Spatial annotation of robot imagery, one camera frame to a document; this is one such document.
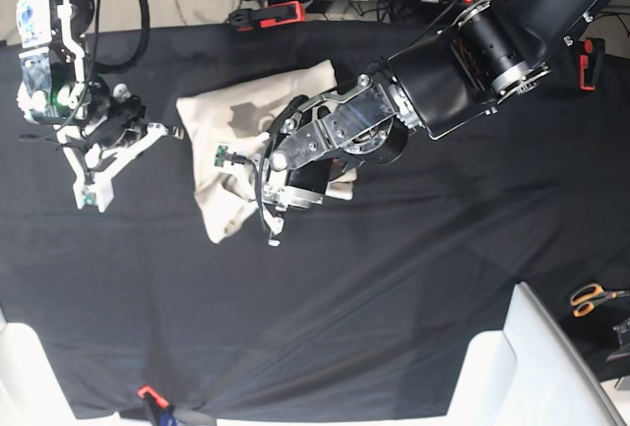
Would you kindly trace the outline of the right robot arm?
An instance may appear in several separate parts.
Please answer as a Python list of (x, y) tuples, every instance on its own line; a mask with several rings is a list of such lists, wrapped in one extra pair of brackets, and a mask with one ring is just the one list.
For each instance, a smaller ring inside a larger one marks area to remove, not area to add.
[(42, 139), (88, 152), (122, 149), (142, 152), (155, 136), (146, 108), (131, 94), (117, 97), (104, 76), (136, 66), (150, 39), (148, 0), (138, 0), (140, 38), (121, 63), (97, 58), (102, 0), (18, 0), (16, 25), (21, 40), (21, 83), (17, 103), (26, 121), (48, 127)]

